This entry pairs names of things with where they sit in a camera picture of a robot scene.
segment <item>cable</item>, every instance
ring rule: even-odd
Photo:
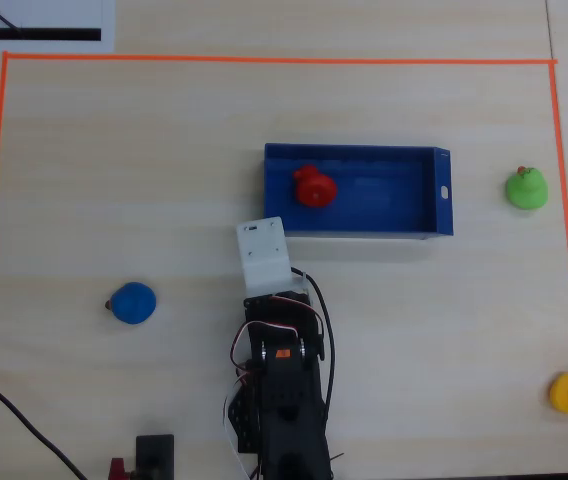
[[[80,472],[80,470],[71,462],[66,455],[62,453],[62,451],[57,448],[53,443],[48,440],[44,435],[42,435],[37,428],[33,426],[31,422],[29,422],[26,417],[20,412],[15,405],[13,405],[8,398],[0,393],[0,402],[2,402],[6,407],[13,412],[20,422],[31,432],[35,438],[37,438],[40,442],[48,447],[48,449],[53,452],[57,457],[66,465],[73,474],[80,480],[88,480],[86,476]]]
[[[14,24],[12,24],[11,22],[9,22],[6,18],[4,18],[2,16],[2,14],[0,13],[0,20],[2,21],[2,23],[4,25],[6,25],[7,27],[9,27],[11,30],[16,31],[17,33],[19,33],[20,35],[22,34],[22,30],[18,27],[16,27]]]
[[[295,333],[295,338],[299,338],[299,334],[297,333],[297,329],[295,327],[291,327],[289,325],[280,325],[279,323],[262,322],[261,320],[251,320],[250,322],[244,323],[240,327],[240,329],[237,331],[237,333],[235,334],[235,338],[233,339],[233,343],[231,344],[231,362],[233,363],[233,365],[235,365],[235,368],[242,370],[243,372],[248,372],[248,370],[246,369],[246,367],[242,367],[241,364],[238,364],[235,361],[235,346],[237,345],[238,340],[242,336],[242,333],[244,333],[244,330],[246,330],[246,327],[248,327],[249,325],[255,324],[255,323],[259,323],[261,325],[266,325],[267,327],[273,327],[273,328],[279,328],[279,329],[282,329],[282,330],[292,331],[293,333]]]
[[[233,393],[233,389],[235,388],[235,385],[240,383],[242,381],[242,379],[244,377],[246,377],[247,375],[250,375],[250,374],[244,373],[244,374],[242,374],[242,376],[240,378],[235,380],[235,383],[233,383],[233,385],[231,386],[231,389],[226,394],[226,397],[224,397],[224,406],[222,406],[222,425],[224,426],[224,431],[226,432],[226,438],[228,440],[229,445],[231,446],[231,450],[233,450],[233,454],[235,455],[235,458],[237,459],[237,463],[240,464],[240,467],[242,468],[242,472],[244,472],[244,475],[246,475],[247,480],[251,480],[252,477],[248,474],[248,472],[244,468],[244,464],[242,463],[242,459],[240,458],[240,454],[237,453],[237,449],[235,448],[235,445],[233,445],[233,440],[231,440],[231,434],[228,433],[228,428],[226,426],[226,416],[227,416],[226,403],[228,402],[228,397],[230,397],[231,394]]]
[[[324,430],[326,430],[326,422],[328,421],[328,409],[331,405],[331,396],[333,394],[333,379],[335,377],[335,339],[333,338],[333,327],[331,326],[331,317],[328,314],[328,309],[326,308],[326,302],[324,302],[324,297],[320,291],[320,287],[317,285],[313,277],[298,270],[297,268],[291,267],[291,271],[301,277],[306,277],[308,281],[313,286],[313,290],[317,294],[317,298],[322,306],[322,312],[324,313],[324,320],[326,321],[326,330],[328,331],[328,341],[331,345],[331,366],[328,374],[328,386],[326,388],[326,401],[324,402],[326,408],[324,409]]]
[[[322,316],[319,313],[317,313],[317,310],[315,310],[313,307],[311,307],[307,303],[300,302],[299,300],[294,300],[292,298],[280,297],[279,295],[271,295],[270,298],[273,299],[273,300],[281,300],[281,301],[284,301],[284,302],[295,303],[295,304],[301,305],[304,308],[306,308],[307,310],[310,310],[311,312],[313,312],[315,314],[315,316],[318,318],[318,320],[320,321],[320,325],[322,326],[322,332],[320,333],[320,335],[322,336],[322,340],[324,340],[324,320],[322,319]]]
[[[240,368],[242,369],[243,372],[246,372],[246,362],[242,362],[240,363]],[[242,373],[240,373],[240,368],[235,368],[235,375],[239,378],[242,376]],[[246,380],[242,378],[242,385],[246,386]]]

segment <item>white wire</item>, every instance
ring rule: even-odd
[[[271,298],[275,298],[277,300],[283,300],[285,302],[290,302],[290,303],[297,303],[298,305],[305,307],[307,310],[311,310],[315,314],[315,316],[317,318],[319,318],[319,320],[320,320],[320,325],[322,326],[321,334],[322,334],[322,337],[324,337],[324,319],[319,314],[319,312],[317,310],[315,310],[313,307],[311,307],[308,303],[300,302],[299,300],[294,300],[294,299],[288,298],[288,297],[280,297],[279,295],[271,295]]]
[[[259,323],[261,325],[266,325],[267,327],[280,328],[282,330],[290,330],[293,333],[295,333],[295,338],[299,338],[299,335],[297,333],[297,328],[295,328],[295,327],[290,327],[288,325],[280,325],[280,324],[277,324],[277,323],[263,322],[261,320],[251,320],[250,322],[246,322],[244,325],[242,325],[242,328],[240,328],[239,333],[235,337],[235,343],[233,343],[233,346],[231,348],[231,360],[233,360],[233,362],[235,362],[235,347],[237,347],[237,344],[239,343],[240,338],[242,338],[242,334],[246,330],[246,327],[248,327],[249,325],[253,325],[255,323]]]
[[[240,375],[239,378],[237,380],[235,380],[235,383],[233,383],[233,385],[231,386],[231,389],[226,394],[226,397],[224,397],[224,406],[222,407],[222,425],[224,426],[224,431],[226,432],[226,438],[228,439],[228,444],[231,446],[231,450],[233,451],[233,454],[235,455],[235,458],[237,459],[237,463],[240,464],[240,467],[242,468],[242,472],[244,472],[244,475],[246,475],[246,478],[248,480],[251,480],[250,475],[248,474],[248,472],[244,468],[244,464],[242,463],[242,459],[240,458],[239,453],[237,453],[237,448],[235,448],[235,445],[233,445],[233,440],[231,439],[231,434],[228,432],[228,427],[226,426],[226,417],[227,417],[226,403],[228,402],[228,397],[230,397],[231,394],[233,393],[233,390],[235,389],[235,385],[240,383],[242,381],[242,379],[244,377],[246,377],[247,375],[249,375],[249,374],[244,373],[244,374]]]

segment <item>red toy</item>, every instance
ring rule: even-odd
[[[322,208],[337,196],[337,185],[331,177],[320,173],[314,165],[304,165],[293,174],[297,182],[295,196],[302,205]]]

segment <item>red wire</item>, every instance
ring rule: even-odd
[[[315,310],[313,307],[311,307],[310,305],[304,303],[304,302],[300,302],[299,300],[294,300],[292,298],[288,298],[288,297],[280,297],[279,295],[271,295],[270,297],[271,300],[280,300],[283,302],[288,302],[288,303],[294,303],[296,305],[301,305],[302,307],[306,308],[307,310],[310,310],[311,312],[313,312],[315,314],[315,316],[319,319],[320,321],[320,325],[322,326],[322,338],[324,338],[324,319],[322,318],[322,316],[317,312],[317,310]]]
[[[297,331],[297,328],[295,327],[291,327],[290,325],[282,325],[281,323],[273,323],[273,322],[263,322],[261,320],[251,320],[250,322],[246,322],[244,323],[240,329],[237,331],[237,333],[235,334],[235,338],[233,339],[233,343],[231,344],[231,363],[233,363],[233,365],[235,365],[235,368],[242,370],[243,372],[248,372],[249,370],[247,370],[246,368],[243,368],[240,364],[238,364],[235,361],[235,346],[237,345],[237,341],[240,339],[240,336],[242,335],[242,333],[244,332],[244,330],[246,329],[246,327],[248,327],[249,325],[255,324],[255,323],[259,323],[261,325],[266,325],[267,327],[273,327],[273,328],[280,328],[283,330],[288,330],[288,331],[293,331],[295,332],[295,337],[299,338],[299,333]]]

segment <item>black stripe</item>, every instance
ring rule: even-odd
[[[0,40],[74,40],[99,42],[101,28],[0,28]]]

